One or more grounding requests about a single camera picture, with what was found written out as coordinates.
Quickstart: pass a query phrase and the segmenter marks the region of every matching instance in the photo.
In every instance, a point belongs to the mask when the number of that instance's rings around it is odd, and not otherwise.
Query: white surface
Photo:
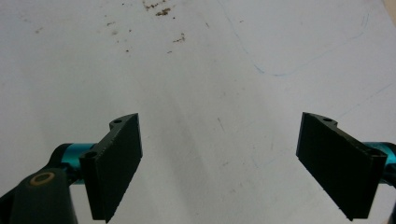
[[[382,1],[145,9],[156,1],[0,1],[0,194],[61,143],[96,142],[139,113],[144,158],[111,223],[349,223],[295,149],[303,111],[396,142]],[[102,223],[71,190],[79,223]],[[381,185],[354,223],[384,223],[395,197]]]

